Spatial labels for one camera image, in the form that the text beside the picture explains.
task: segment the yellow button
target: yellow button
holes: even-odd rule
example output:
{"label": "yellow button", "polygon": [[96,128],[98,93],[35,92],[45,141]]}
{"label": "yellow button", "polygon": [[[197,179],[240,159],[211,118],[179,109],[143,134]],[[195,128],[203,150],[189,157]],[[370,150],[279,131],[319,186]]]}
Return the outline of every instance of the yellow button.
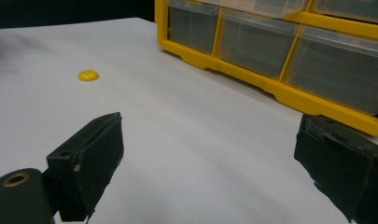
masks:
{"label": "yellow button", "polygon": [[78,74],[78,79],[81,81],[93,81],[98,77],[98,73],[93,70],[84,70]]}

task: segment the yellow object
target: yellow object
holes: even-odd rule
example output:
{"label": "yellow object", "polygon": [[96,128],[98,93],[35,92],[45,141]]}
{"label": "yellow object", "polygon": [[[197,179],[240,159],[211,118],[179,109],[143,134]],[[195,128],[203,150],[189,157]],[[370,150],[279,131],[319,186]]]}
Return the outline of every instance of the yellow object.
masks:
{"label": "yellow object", "polygon": [[93,70],[84,70],[78,74],[78,79],[81,81],[94,81],[98,77],[98,73]]}
{"label": "yellow object", "polygon": [[[296,22],[298,24],[297,33],[291,42],[291,49],[287,54],[283,67],[281,68],[280,76],[278,78],[269,78],[247,68],[243,68],[242,66],[223,61],[218,57],[218,54],[220,53],[218,52],[220,36],[222,34],[222,26],[225,20],[223,19],[222,13],[219,13],[217,16],[216,35],[212,53],[203,53],[195,48],[187,46],[186,44],[177,43],[176,41],[171,40],[174,38],[172,36],[174,28],[171,28],[173,21],[170,18],[171,14],[169,6],[172,7],[172,5],[169,4],[174,1],[175,0],[155,0],[155,21],[158,25],[158,42],[163,49],[180,56],[184,62],[190,63],[201,69],[210,68],[212,70],[220,71],[257,86],[274,95],[276,101],[279,103],[293,107],[303,113],[323,115],[364,133],[374,136],[378,135],[378,115],[370,115],[354,109],[352,106],[349,107],[344,104],[335,103],[334,101],[328,100],[327,97],[321,97],[310,91],[303,91],[300,88],[292,87],[291,85],[288,85],[289,80],[286,80],[286,74],[300,43],[300,34],[304,26],[328,29],[336,31],[338,34],[342,35],[357,36],[358,42],[360,42],[361,38],[378,41],[378,24],[367,23],[364,21],[352,21],[315,13],[313,12],[313,4],[315,0],[309,0],[308,5],[303,11],[282,18],[283,21]],[[202,0],[191,1],[193,4],[191,8],[197,10],[194,12],[198,12],[198,9],[196,9],[196,6],[194,5],[201,2]]]}

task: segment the storage drawer organizer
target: storage drawer organizer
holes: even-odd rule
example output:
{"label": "storage drawer organizer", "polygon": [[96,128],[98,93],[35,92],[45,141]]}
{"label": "storage drawer organizer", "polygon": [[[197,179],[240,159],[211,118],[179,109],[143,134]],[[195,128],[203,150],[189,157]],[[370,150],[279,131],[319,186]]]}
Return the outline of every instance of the storage drawer organizer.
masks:
{"label": "storage drawer organizer", "polygon": [[378,135],[378,1],[156,0],[160,46]]}

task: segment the dark background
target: dark background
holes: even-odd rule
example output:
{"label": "dark background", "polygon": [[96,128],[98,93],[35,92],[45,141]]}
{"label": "dark background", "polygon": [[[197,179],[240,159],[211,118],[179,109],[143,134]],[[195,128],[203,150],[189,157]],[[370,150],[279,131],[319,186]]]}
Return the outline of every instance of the dark background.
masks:
{"label": "dark background", "polygon": [[131,17],[154,21],[154,0],[0,0],[0,28]]}

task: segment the white tabletop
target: white tabletop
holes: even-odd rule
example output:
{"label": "white tabletop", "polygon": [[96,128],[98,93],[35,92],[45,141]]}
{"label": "white tabletop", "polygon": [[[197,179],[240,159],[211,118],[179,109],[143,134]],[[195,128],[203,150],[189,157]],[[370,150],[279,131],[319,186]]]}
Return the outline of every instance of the white tabletop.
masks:
{"label": "white tabletop", "polygon": [[347,223],[293,159],[301,113],[163,52],[156,33],[140,19],[0,30],[0,176],[46,170],[119,111],[125,154],[92,224]]}

